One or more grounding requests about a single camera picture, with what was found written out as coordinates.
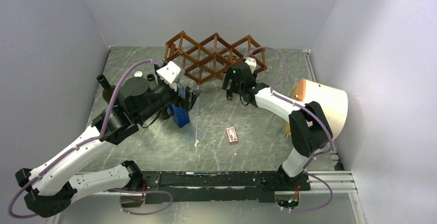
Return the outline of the blue square glass bottle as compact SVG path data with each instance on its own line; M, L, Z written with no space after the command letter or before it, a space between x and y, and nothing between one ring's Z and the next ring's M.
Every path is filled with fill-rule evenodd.
M186 89L179 87L178 96L175 101L169 103L170 115L178 128L182 128L190 122L187 111Z

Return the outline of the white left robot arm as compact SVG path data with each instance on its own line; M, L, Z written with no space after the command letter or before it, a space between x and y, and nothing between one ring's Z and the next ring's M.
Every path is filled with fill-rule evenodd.
M109 100L108 108L74 142L43 165L23 168L15 174L20 195L33 217L54 216L73 202L108 189L130 192L141 189L143 174L131 160L94 173L80 175L79 171L107 149L138 132L146 120L167 105L191 110L201 93L179 85L173 88L164 80L152 85L144 77L123 80L121 85L111 86L111 90L116 98Z

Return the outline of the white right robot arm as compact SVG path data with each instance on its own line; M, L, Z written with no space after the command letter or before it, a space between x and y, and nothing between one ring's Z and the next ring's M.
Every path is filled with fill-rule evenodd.
M257 83L256 74L246 62L228 68L222 88L228 96L237 94L243 105L268 110L289 123L293 149L280 166L278 176L278 184L284 190L297 184L297 176L309 165L312 156L333 143L333 132L318 102L295 101L265 83Z

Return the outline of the clear whisky bottle black label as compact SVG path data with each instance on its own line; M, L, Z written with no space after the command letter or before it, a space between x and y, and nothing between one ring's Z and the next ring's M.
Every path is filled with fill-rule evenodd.
M237 61L237 57L231 54L225 55L225 59L228 60L231 64ZM226 99L228 101L233 100L232 74L233 74L233 69L232 67L229 67L226 73L224 74L224 80L222 85L222 89L226 91Z

